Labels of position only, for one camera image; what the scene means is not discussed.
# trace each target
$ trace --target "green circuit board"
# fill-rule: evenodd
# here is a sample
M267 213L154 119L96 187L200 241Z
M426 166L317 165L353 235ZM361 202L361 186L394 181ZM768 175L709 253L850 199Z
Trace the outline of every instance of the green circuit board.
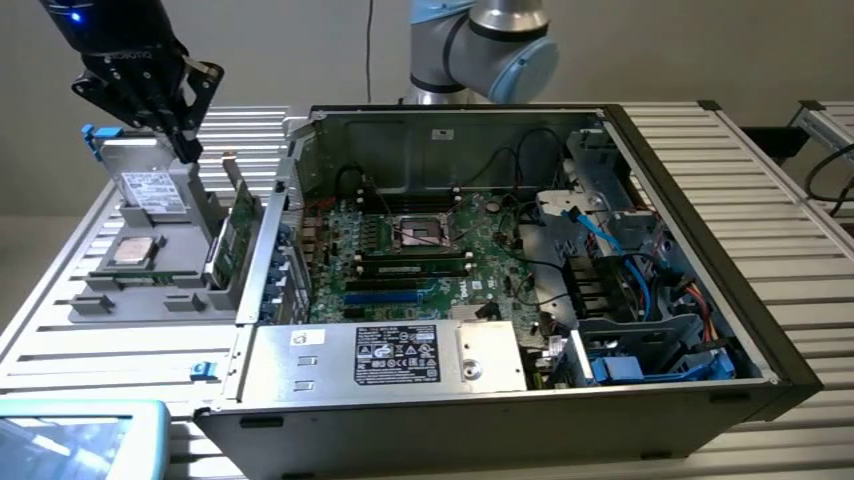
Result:
M309 215L303 240L306 250L311 252L311 323L473 318L471 312L487 302L494 302L499 307L502 319L514 322L521 342L530 337L530 342L522 343L539 343L539 334L530 334L539 311L537 307L521 304L513 294L513 289L527 277L527 266L502 251L493 239L499 226L510 232L513 207L490 214L486 212L486 204L501 202L501 198L501 195L493 196L489 193L467 194L454 209L443 212L443 216L363 214L355 209L355 205L347 202L337 204L323 213L314 212ZM407 241L419 241L409 240L409 237L401 234L395 236L395 231L401 231L401 225L406 226L406 223L401 223L405 221L401 217L427 223L443 218L443 240L437 241L437 238L431 238L433 243L425 240L421 245L403 245ZM466 252L473 254L473 257L465 260L471 266L467 276L418 279L417 302L346 304L347 295L354 293L347 290L347 282L361 278L357 271L357 255L395 256ZM441 265L441 262L426 263ZM506 277L511 280L510 292ZM523 289L522 295L523 298L531 299L533 293ZM347 318L349 311L359 311L359 317Z

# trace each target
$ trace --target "gray wall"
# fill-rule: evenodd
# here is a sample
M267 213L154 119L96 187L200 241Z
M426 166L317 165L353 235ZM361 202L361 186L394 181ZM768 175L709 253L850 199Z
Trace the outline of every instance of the gray wall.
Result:
M216 103L365 101L367 0L163 0L198 59L226 67ZM76 55L36 0L0 15L0 214L75 215L107 176L79 139L110 122L68 84ZM717 99L745 123L802 98L854 100L850 0L546 1L562 63L541 100ZM409 0L377 0L375 101L407 85Z

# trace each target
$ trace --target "capacitor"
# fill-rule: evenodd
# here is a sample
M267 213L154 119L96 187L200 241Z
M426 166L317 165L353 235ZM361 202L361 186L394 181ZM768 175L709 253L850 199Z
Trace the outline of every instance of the capacitor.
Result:
M490 201L490 202L486 202L486 205L483 206L483 208L486 208L486 213L489 213L490 215L495 215L502 211L502 204L498 202Z

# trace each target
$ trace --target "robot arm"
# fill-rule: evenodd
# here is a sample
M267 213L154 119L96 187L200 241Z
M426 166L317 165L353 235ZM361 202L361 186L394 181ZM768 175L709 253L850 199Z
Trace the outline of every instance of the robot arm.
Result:
M196 132L224 70L190 58L160 0L39 1L86 65L74 92L127 124L163 133L182 163L196 162Z
M542 0L413 0L409 103L526 103L558 64Z

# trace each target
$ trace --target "warning label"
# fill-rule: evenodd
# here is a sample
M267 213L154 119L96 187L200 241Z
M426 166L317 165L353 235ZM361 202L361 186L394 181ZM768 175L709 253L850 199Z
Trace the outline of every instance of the warning label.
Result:
M354 377L359 385L439 382L437 326L357 328Z
M123 172L139 207L147 213L186 213L187 208L175 183L166 172Z

